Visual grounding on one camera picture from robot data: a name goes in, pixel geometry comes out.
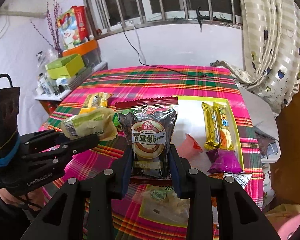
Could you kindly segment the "black hook on sill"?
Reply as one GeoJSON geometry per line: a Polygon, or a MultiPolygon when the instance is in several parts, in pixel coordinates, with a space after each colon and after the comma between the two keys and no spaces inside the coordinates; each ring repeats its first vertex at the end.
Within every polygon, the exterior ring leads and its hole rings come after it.
{"type": "Polygon", "coordinates": [[[202,22],[203,21],[208,21],[210,20],[210,17],[209,16],[205,16],[205,15],[202,15],[200,13],[200,10],[202,9],[202,7],[198,7],[196,9],[196,15],[197,15],[197,21],[199,23],[199,26],[200,26],[200,32],[202,32],[202,22]]]}

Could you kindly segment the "black jacket left sleeve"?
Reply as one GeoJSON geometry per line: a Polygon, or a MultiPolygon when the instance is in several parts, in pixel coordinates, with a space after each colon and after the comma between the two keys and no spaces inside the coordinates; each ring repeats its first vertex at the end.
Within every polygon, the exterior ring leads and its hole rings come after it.
{"type": "Polygon", "coordinates": [[[43,206],[41,189],[18,198],[0,189],[0,239],[20,239],[43,206]]]}

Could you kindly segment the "pink jelly cup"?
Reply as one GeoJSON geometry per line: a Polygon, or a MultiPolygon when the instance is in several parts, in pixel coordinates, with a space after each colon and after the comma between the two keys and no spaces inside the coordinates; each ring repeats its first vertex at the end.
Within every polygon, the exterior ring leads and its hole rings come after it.
{"type": "Polygon", "coordinates": [[[203,149],[199,146],[198,142],[189,134],[185,134],[186,139],[177,147],[179,157],[191,159],[200,153],[203,153],[203,149]]]}

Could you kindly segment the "orange box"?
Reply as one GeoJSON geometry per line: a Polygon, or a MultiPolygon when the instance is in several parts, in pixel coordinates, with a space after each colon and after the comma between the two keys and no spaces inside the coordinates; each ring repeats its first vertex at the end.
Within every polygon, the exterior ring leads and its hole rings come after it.
{"type": "Polygon", "coordinates": [[[65,56],[70,56],[72,54],[80,54],[80,55],[85,55],[95,49],[98,48],[98,43],[96,40],[91,40],[85,43],[80,44],[79,46],[68,49],[62,52],[63,57],[65,56]]]}

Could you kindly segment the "grey pillow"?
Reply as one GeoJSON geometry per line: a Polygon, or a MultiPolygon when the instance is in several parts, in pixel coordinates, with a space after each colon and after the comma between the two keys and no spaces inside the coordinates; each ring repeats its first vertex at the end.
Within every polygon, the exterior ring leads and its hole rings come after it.
{"type": "Polygon", "coordinates": [[[243,88],[240,88],[239,91],[248,109],[253,126],[258,132],[279,141],[279,132],[271,107],[255,94],[243,88]]]}

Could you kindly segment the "clear peanut snack bag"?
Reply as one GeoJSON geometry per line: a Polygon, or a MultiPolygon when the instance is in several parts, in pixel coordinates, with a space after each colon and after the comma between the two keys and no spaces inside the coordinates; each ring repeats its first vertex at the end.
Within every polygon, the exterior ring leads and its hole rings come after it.
{"type": "Polygon", "coordinates": [[[172,186],[147,185],[135,200],[141,204],[139,217],[169,226],[187,227],[190,200],[178,198],[172,186]]]}

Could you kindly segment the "white orange snack bag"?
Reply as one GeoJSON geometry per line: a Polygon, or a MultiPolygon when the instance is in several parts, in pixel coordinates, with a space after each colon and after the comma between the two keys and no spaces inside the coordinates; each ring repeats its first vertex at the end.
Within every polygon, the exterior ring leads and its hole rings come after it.
{"type": "Polygon", "coordinates": [[[224,179],[227,176],[231,176],[232,178],[234,178],[235,181],[237,181],[243,189],[245,189],[250,179],[252,178],[252,174],[248,174],[248,173],[233,174],[233,173],[221,172],[221,173],[214,173],[209,175],[209,177],[217,178],[217,179],[224,179]]]}

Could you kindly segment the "yellow-green storage box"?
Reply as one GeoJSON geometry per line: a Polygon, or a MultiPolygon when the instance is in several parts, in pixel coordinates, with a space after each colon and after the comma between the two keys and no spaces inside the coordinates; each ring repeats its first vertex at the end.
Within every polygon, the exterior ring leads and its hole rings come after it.
{"type": "Polygon", "coordinates": [[[75,76],[83,67],[84,61],[79,54],[72,54],[59,58],[53,62],[48,63],[45,68],[51,79],[71,78],[75,76]]]}

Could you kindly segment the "wooden wardrobe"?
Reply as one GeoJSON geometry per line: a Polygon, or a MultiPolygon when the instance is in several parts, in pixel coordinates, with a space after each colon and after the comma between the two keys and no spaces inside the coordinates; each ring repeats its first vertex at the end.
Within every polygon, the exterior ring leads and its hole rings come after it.
{"type": "Polygon", "coordinates": [[[271,164],[271,185],[278,204],[300,204],[300,85],[276,119],[281,157],[271,164]]]}

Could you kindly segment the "purple snack pouch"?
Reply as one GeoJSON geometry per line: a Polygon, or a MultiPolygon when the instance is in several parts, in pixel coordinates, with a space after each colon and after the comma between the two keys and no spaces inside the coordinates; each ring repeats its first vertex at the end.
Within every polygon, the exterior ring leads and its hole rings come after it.
{"type": "Polygon", "coordinates": [[[243,172],[239,161],[232,150],[224,150],[215,148],[206,152],[211,167],[208,169],[209,173],[234,173],[239,174],[243,172]]]}

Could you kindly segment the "gold snack bar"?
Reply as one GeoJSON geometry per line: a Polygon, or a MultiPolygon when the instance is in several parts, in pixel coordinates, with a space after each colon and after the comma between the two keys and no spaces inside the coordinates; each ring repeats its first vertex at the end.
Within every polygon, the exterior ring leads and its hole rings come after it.
{"type": "Polygon", "coordinates": [[[215,111],[210,104],[205,102],[202,102],[202,109],[204,111],[206,130],[206,142],[204,143],[204,148],[206,150],[219,148],[219,132],[215,111]]]}
{"type": "Polygon", "coordinates": [[[217,127],[219,132],[219,148],[224,150],[234,150],[233,140],[230,133],[229,119],[226,113],[226,107],[220,103],[214,102],[213,109],[215,110],[217,127]]]}

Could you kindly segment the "purple dried flower branches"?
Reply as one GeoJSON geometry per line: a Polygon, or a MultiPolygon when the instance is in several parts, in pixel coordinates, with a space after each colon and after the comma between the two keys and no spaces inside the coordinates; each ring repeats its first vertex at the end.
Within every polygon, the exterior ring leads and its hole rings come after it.
{"type": "Polygon", "coordinates": [[[47,19],[47,25],[50,31],[50,34],[52,36],[52,41],[48,41],[48,39],[38,30],[36,25],[30,21],[33,28],[36,30],[36,32],[50,45],[51,48],[57,51],[58,56],[62,56],[62,49],[60,45],[60,39],[59,39],[59,31],[58,31],[58,19],[59,16],[62,14],[62,9],[60,6],[60,3],[58,0],[53,0],[53,11],[50,12],[50,6],[49,2],[46,3],[46,19],[47,19]]]}

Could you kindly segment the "green snack pouch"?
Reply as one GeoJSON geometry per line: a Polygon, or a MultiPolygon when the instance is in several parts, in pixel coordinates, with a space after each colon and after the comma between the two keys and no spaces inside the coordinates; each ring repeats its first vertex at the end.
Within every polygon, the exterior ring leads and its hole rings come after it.
{"type": "Polygon", "coordinates": [[[115,125],[115,127],[120,127],[119,117],[117,113],[115,113],[113,116],[113,124],[115,125]]]}

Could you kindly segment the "window metal bars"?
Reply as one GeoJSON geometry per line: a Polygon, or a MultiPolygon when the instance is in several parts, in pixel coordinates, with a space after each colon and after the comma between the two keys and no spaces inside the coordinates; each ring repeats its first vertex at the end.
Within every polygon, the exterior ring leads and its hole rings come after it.
{"type": "Polygon", "coordinates": [[[155,25],[198,23],[196,9],[209,16],[204,24],[240,28],[239,0],[83,0],[97,37],[155,25]]]}

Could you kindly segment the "dark sunflower seed bag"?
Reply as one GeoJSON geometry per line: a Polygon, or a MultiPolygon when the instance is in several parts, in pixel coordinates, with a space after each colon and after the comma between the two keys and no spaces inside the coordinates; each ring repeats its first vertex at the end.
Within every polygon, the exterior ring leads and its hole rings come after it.
{"type": "Polygon", "coordinates": [[[115,103],[118,120],[132,150],[132,175],[169,176],[168,152],[177,122],[176,96],[115,103]]]}

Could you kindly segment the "yellow fruit jelly cup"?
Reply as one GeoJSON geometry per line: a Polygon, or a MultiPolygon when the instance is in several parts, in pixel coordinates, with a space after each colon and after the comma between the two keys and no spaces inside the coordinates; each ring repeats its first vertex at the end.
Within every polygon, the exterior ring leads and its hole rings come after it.
{"type": "Polygon", "coordinates": [[[97,108],[63,119],[61,129],[70,140],[94,134],[100,141],[110,141],[117,136],[117,128],[113,123],[114,115],[115,112],[110,108],[97,108]]]}

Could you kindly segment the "heart patterned curtain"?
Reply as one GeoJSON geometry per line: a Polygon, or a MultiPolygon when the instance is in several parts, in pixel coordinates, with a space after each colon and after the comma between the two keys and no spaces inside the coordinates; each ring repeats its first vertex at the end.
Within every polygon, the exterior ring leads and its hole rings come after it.
{"type": "Polygon", "coordinates": [[[300,85],[300,8],[293,0],[240,0],[243,21],[243,69],[215,61],[242,88],[280,114],[300,85]]]}

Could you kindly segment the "colorful cartoon gift box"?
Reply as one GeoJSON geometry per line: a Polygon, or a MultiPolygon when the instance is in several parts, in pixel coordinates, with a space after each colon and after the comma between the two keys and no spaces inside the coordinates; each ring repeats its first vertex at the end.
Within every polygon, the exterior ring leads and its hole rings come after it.
{"type": "Polygon", "coordinates": [[[84,6],[73,6],[57,20],[63,50],[75,48],[87,42],[89,31],[84,6]]]}

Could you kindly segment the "pink plastic stool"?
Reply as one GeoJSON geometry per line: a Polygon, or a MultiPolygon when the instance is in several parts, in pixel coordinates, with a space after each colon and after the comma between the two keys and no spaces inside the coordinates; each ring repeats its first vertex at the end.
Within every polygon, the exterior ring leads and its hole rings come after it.
{"type": "Polygon", "coordinates": [[[281,239],[289,239],[300,226],[299,204],[280,204],[265,215],[281,239]]]}

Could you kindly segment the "yellow-green shallow box tray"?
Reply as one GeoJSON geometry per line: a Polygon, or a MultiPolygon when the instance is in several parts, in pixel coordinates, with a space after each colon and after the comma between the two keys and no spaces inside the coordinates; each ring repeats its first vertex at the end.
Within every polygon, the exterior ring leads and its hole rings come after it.
{"type": "MultiPolygon", "coordinates": [[[[231,176],[246,187],[251,176],[243,168],[238,128],[228,100],[179,96],[178,103],[172,143],[179,156],[207,176],[231,176]]],[[[137,199],[141,202],[141,218],[169,226],[187,226],[190,200],[178,198],[173,187],[148,185],[137,199]]]]}

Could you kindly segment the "yellow chip bag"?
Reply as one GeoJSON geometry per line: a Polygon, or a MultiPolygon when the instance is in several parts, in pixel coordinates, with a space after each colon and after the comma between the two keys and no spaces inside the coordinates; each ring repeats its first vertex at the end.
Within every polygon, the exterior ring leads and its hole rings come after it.
{"type": "Polygon", "coordinates": [[[89,113],[100,107],[108,107],[108,99],[112,96],[113,94],[104,92],[88,94],[79,114],[89,113]]]}

